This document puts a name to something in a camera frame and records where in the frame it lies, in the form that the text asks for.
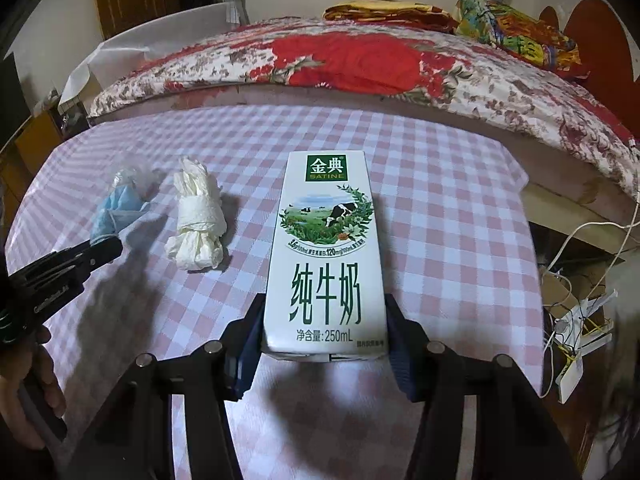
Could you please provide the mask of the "left hand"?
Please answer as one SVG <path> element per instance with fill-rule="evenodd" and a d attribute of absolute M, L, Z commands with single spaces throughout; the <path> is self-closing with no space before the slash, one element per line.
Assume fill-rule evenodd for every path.
<path fill-rule="evenodd" d="M 40 326 L 1 357 L 1 418 L 17 443 L 34 451 L 42 450 L 46 442 L 36 424 L 32 396 L 26 390 L 27 376 L 35 374 L 44 404 L 56 418 L 62 418 L 66 412 L 66 399 L 55 375 L 54 361 L 46 349 L 50 339 L 50 330 Z"/>

